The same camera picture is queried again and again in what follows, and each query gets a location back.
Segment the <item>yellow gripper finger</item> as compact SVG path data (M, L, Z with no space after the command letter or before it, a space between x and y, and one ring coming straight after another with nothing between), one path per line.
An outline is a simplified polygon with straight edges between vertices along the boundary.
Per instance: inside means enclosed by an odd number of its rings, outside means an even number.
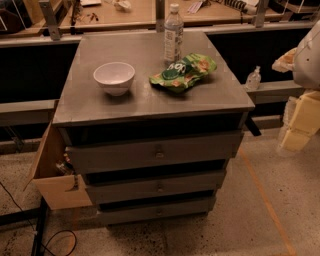
M320 92L308 90L299 98L290 96L286 103L279 146L298 152L320 129Z

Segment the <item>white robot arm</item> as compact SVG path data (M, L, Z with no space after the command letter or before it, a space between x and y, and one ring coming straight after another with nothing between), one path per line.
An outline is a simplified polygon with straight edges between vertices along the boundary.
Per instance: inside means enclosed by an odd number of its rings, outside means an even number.
M287 102L285 132L280 147L297 152L320 129L320 21L297 46L293 58L293 78L305 92L298 99Z

